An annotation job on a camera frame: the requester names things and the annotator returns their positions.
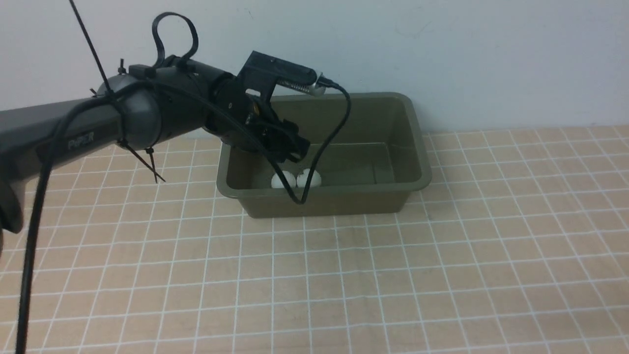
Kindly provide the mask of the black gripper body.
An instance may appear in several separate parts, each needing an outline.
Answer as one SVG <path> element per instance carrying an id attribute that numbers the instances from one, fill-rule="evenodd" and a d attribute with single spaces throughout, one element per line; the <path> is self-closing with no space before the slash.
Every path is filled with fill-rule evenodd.
<path id="1" fill-rule="evenodd" d="M 286 160 L 297 163 L 306 157 L 311 143 L 299 135 L 296 123 L 280 119 L 270 102 L 247 93 L 236 77 L 225 74 L 213 83 L 209 101 L 243 125 L 253 139 L 270 152 L 276 163 Z M 252 139 L 214 111 L 209 112 L 204 130 L 228 146 L 251 153 L 259 151 Z"/>

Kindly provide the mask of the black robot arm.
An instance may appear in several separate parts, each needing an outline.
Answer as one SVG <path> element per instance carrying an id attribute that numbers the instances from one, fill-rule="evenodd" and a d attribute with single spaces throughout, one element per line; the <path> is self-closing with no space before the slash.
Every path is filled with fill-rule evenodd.
<path id="1" fill-rule="evenodd" d="M 110 78 L 114 90 L 142 79 L 176 87 L 185 95 L 153 85 L 80 114 L 61 139 L 54 166 L 61 167 L 122 141 L 136 151 L 202 128 L 222 143 L 247 152 L 265 148 L 272 160 L 299 161 L 310 142 L 295 123 L 281 120 L 270 105 L 276 85 L 307 92 L 320 74 L 296 63 L 252 52 L 238 75 L 187 58 L 169 56 L 156 68 L 131 65 Z M 24 226 L 25 186 L 38 177 L 56 127 L 66 114 L 93 98 L 26 107 L 1 113 L 1 226 Z"/>

